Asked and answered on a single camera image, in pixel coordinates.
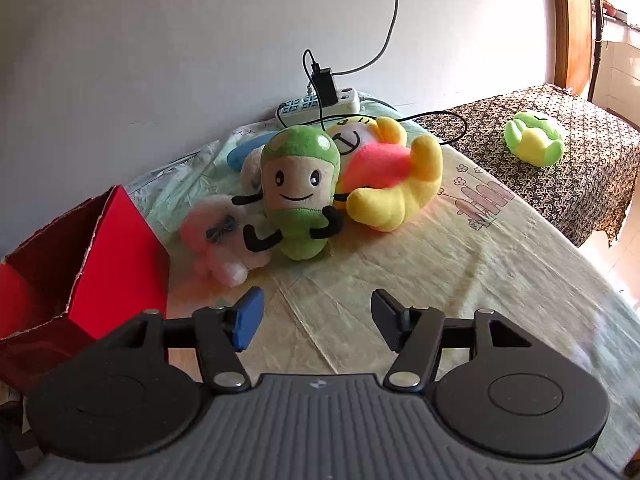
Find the green yellow frog plush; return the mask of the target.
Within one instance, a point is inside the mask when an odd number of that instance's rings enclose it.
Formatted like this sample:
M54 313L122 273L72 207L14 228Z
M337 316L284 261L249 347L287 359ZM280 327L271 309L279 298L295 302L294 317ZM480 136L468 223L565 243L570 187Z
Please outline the green yellow frog plush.
M565 128L536 110L522 110L503 128L506 147L521 162L535 167L555 165L565 150Z

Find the red cardboard box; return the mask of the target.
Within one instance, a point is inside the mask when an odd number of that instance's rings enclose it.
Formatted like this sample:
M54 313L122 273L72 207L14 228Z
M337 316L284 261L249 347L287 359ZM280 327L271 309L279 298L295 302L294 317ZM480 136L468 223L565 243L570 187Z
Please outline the red cardboard box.
M138 313L167 306L170 260L125 189L85 200L1 263L1 380L20 393Z

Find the blue plush toy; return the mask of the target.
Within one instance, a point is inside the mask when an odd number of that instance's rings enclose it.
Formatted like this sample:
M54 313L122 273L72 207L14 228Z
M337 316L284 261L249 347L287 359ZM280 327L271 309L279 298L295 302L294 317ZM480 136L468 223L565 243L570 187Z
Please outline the blue plush toy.
M251 138L250 140L239 144L227 155L228 166L235 171L240 171L247 156L252 151L256 150L256 148L262 148L276 134L277 131L269 131L261 134L260 136L254 136L254 138Z

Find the dark patterned blanket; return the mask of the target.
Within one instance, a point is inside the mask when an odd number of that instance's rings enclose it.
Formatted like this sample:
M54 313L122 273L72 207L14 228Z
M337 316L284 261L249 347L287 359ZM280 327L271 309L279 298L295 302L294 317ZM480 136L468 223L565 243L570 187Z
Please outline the dark patterned blanket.
M506 146L504 126L526 110L563 128L564 153L552 166L526 164ZM623 119L554 84L538 84L451 107L447 115L423 115L416 122L447 139L467 128L454 148L575 246L593 232L605 233L611 245L620 237L639 169L639 133Z

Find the yellow pink plush toy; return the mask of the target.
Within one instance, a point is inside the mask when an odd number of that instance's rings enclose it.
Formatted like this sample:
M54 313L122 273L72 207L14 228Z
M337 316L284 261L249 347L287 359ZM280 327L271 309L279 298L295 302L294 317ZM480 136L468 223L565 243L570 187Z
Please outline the yellow pink plush toy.
M442 148L431 133L408 139L394 118L340 120L326 132L341 155L334 207L380 232L393 232L436 196Z

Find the green mushroom plush toy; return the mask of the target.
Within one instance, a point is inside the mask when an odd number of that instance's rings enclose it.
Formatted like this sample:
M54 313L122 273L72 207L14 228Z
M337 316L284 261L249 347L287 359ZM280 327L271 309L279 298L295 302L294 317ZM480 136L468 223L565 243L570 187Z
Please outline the green mushroom plush toy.
M277 247L294 261L314 258L343 229L333 206L341 154L332 138L311 126L288 127L262 149L262 187L253 195L234 196L235 205L264 203L272 233L261 238L251 224L243 226L249 252Z

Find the white bunny plush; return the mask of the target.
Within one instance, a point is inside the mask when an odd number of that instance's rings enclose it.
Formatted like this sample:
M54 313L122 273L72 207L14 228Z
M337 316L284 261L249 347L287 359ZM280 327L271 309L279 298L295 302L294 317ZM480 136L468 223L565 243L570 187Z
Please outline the white bunny plush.
M241 191L244 195L254 195L262 188L262 150L254 148L242 163L240 173Z

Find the black power adapter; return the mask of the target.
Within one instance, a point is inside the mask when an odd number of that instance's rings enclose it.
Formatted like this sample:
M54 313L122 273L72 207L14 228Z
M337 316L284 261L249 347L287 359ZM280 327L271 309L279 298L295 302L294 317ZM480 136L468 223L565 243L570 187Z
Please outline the black power adapter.
M323 107L335 105L338 102L338 96L332 70L329 67L321 68L318 63L312 63L311 69L311 83L319 103Z

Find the pink bunny plush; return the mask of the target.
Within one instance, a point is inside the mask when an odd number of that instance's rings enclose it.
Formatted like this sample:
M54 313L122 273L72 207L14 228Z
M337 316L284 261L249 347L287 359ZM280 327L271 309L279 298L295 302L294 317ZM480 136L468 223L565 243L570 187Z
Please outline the pink bunny plush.
M270 249L250 252L246 248L243 228L247 224L259 231L266 227L266 218L253 206L233 205L231 195L211 195L199 200L179 230L183 243L198 256L195 272L235 287L247 280L251 270L270 263Z

